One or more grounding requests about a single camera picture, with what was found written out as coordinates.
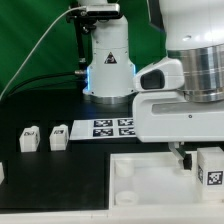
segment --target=black cable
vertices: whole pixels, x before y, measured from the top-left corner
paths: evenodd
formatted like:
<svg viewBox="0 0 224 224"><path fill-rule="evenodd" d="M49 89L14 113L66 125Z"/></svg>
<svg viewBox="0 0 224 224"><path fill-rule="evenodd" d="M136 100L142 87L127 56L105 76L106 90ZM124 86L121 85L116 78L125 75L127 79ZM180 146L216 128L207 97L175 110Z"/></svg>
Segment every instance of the black cable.
<svg viewBox="0 0 224 224"><path fill-rule="evenodd" d="M58 82L58 83L54 83L54 84L36 86L36 87L29 88L29 89L21 90L21 91L18 91L18 92L14 92L10 95L7 95L7 97L11 97L12 95L15 95L17 93L27 92L27 91L38 89L38 88L46 88L46 87L52 87L52 86L56 86L56 85L62 85L62 84L67 84L67 83L75 83L75 82L83 82L83 81L82 80L70 80L70 81Z"/></svg>
<svg viewBox="0 0 224 224"><path fill-rule="evenodd" d="M58 78L58 77L64 77L64 76L75 76L74 72L65 72L65 73L57 73L57 74L49 74L49 75L41 75L41 76L37 76L31 79L27 79L26 81L21 82L20 84L14 86L5 96L5 98L7 98L7 96L12 95L14 92L16 92L16 90L20 89L21 87L30 84L32 82L38 81L38 80L43 80L43 79L49 79L49 78Z"/></svg>

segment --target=cable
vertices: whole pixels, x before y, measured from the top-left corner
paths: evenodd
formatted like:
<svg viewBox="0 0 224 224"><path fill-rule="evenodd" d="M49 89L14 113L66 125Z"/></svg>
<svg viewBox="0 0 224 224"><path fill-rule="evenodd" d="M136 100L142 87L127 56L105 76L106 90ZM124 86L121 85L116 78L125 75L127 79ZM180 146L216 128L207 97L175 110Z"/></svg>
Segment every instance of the cable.
<svg viewBox="0 0 224 224"><path fill-rule="evenodd" d="M67 83L76 83L76 82L82 82L82 81L81 80L69 80L69 81L65 81L65 82L58 82L58 83L54 83L54 84L36 86L36 87L29 88L29 89L21 90L19 92L11 93L10 95L8 95L8 97L11 97L17 93L27 92L27 91L34 90L34 89L46 88L46 87L52 87L52 86L63 85L63 84L67 84Z"/></svg>
<svg viewBox="0 0 224 224"><path fill-rule="evenodd" d="M45 33L42 35L42 37L39 39L39 41L36 43L36 45L34 46L34 48L31 50L31 52L29 53L29 55L26 57L26 59L24 60L24 62L22 63L22 65L19 67L19 69L17 70L17 72L15 73L15 75L10 79L10 81L8 82L8 84L6 85L6 87L4 88L4 90L2 91L1 95L0 95L0 102L5 94L5 92L7 91L7 89L9 88L9 86L12 84L12 82L17 78L17 76L19 75L19 73L21 72L21 70L23 69L23 67L26 65L26 63L28 62L28 60L30 59L30 57L33 55L34 51L37 49L37 47L40 45L40 43L42 42L42 40L46 37L46 35L49 33L49 31L52 29L52 27L63 17L65 16L67 13L69 12L73 12L76 10L80 10L80 9L85 9L86 6L82 6L82 7L78 7L78 8L72 8L67 10L66 12L62 13L50 26L49 28L45 31Z"/></svg>
<svg viewBox="0 0 224 224"><path fill-rule="evenodd" d="M24 82L19 83L18 85L14 86L9 91L9 93L5 96L5 98L7 98L8 95L11 95L14 92L16 92L21 87L23 87L27 84L30 84L32 82L39 81L39 80L42 80L42 79L58 78L58 77L64 77L64 76L70 76L70 75L75 76L75 73L74 72L66 72L66 73L58 73L58 74L50 74L50 75L42 75L42 76L33 77L31 79L25 80Z"/></svg>

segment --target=white card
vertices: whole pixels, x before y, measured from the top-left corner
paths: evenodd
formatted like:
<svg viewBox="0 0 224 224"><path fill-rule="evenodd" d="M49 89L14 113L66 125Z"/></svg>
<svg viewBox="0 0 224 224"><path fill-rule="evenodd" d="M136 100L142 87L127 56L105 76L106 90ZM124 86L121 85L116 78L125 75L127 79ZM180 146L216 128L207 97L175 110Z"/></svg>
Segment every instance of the white card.
<svg viewBox="0 0 224 224"><path fill-rule="evenodd" d="M132 118L75 120L70 140L136 137Z"/></svg>

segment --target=blue light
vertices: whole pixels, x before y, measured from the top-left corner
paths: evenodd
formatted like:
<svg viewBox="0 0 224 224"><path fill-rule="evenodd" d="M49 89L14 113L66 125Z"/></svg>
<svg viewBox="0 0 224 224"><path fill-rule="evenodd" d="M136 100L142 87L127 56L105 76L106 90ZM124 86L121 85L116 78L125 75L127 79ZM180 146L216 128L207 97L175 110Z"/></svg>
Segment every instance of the blue light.
<svg viewBox="0 0 224 224"><path fill-rule="evenodd" d="M87 90L90 90L90 70L87 68Z"/></svg>
<svg viewBox="0 0 224 224"><path fill-rule="evenodd" d="M133 74L136 75L136 65L133 66Z"/></svg>

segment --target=white cube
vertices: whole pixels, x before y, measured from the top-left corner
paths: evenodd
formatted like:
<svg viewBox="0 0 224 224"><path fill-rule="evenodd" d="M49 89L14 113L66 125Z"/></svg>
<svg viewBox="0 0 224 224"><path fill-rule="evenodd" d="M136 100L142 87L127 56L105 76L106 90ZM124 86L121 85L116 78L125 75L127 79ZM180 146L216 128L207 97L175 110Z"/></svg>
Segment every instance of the white cube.
<svg viewBox="0 0 224 224"><path fill-rule="evenodd" d="M25 128L19 141L21 152L35 152L40 143L39 128L36 126Z"/></svg>
<svg viewBox="0 0 224 224"><path fill-rule="evenodd" d="M4 171L3 171L3 165L2 165L2 163L0 163L0 184L2 183L4 178L5 178L5 176L4 176Z"/></svg>
<svg viewBox="0 0 224 224"><path fill-rule="evenodd" d="M69 139L68 126L61 125L54 127L50 135L51 151L66 150L68 139Z"/></svg>
<svg viewBox="0 0 224 224"><path fill-rule="evenodd" d="M224 152L220 148L198 150L197 185L203 201L224 199Z"/></svg>

